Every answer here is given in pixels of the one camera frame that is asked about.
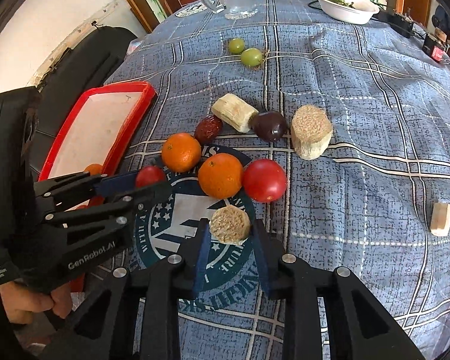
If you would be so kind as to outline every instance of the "red label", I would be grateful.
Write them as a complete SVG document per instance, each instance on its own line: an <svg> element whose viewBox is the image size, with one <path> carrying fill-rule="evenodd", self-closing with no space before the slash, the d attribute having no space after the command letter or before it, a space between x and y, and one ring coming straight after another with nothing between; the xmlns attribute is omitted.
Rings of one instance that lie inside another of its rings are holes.
<svg viewBox="0 0 450 360"><path fill-rule="evenodd" d="M443 53L444 53L443 50L440 50L437 46L433 46L431 57L435 61L440 62L442 60Z"/></svg>

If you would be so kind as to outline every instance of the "green grape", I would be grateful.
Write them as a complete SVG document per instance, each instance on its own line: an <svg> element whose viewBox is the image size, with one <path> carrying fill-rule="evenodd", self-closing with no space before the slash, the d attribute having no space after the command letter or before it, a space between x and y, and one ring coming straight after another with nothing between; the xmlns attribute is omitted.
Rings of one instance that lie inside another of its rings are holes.
<svg viewBox="0 0 450 360"><path fill-rule="evenodd" d="M245 66L258 66L263 62L263 54L259 49L247 49L240 56L240 60Z"/></svg>
<svg viewBox="0 0 450 360"><path fill-rule="evenodd" d="M228 50L232 54L240 54L245 48L245 41L240 38L234 38L228 42Z"/></svg>

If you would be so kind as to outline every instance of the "white bowl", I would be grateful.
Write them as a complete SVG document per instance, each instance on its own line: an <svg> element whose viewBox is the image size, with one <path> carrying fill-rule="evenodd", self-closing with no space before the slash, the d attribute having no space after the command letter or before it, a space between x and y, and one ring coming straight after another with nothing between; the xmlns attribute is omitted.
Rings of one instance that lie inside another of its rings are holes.
<svg viewBox="0 0 450 360"><path fill-rule="evenodd" d="M354 8L344 7L328 0L318 0L323 11L334 19L352 24L368 23L372 15L378 13L379 8L370 0L345 0L353 3Z"/></svg>

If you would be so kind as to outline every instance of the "blue plaid tablecloth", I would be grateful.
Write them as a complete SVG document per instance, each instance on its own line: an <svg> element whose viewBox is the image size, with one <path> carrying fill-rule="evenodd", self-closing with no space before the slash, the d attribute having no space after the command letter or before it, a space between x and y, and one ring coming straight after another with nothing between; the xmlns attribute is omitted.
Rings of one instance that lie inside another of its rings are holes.
<svg viewBox="0 0 450 360"><path fill-rule="evenodd" d="M258 0L258 13L237 21L195 3L143 38L108 80L145 80L158 93L121 170L148 164L171 134L193 133L229 92L288 121L301 105L324 109L334 135L314 161L295 155L289 135L268 144L225 126L215 143L281 164L289 189L272 205L254 204L256 216L310 265L349 267L432 359L450 340L450 234L428 230L433 203L450 203L450 59L437 64L421 51L422 40L376 21L336 21L309 8L311 1ZM229 54L235 37L267 52L260 68ZM217 207L191 195L177 193L156 216L138 220L129 266L175 248L167 229L185 226L186 216L177 207L193 201L197 215ZM279 359L284 303L259 290L251 247L214 244L211 254L206 290L180 302L182 359ZM320 310L327 359L323 304Z"/></svg>

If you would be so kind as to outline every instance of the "red tomato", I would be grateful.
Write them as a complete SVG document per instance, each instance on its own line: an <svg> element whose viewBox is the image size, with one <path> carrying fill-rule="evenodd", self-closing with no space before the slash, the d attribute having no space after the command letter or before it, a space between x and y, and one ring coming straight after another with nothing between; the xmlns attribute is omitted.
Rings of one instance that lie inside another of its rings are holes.
<svg viewBox="0 0 450 360"><path fill-rule="evenodd" d="M165 181L166 179L165 172L162 169L149 165L138 172L137 178L135 179L135 186L141 188L158 183L159 181Z"/></svg>
<svg viewBox="0 0 450 360"><path fill-rule="evenodd" d="M270 203L282 197L287 189L287 176L275 161L252 161L243 174L243 188L253 200Z"/></svg>

